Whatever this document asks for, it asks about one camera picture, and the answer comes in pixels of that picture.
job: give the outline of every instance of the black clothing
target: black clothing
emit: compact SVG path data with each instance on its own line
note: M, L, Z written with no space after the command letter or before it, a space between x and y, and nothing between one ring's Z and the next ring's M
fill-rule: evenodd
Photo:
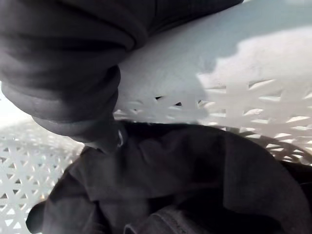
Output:
M51 132L113 151L118 63L152 34L240 2L2 0L2 91Z
M210 127L125 128L129 139L120 152L90 148L66 170L45 203L30 212L31 231L312 233L312 168L285 169L255 143Z

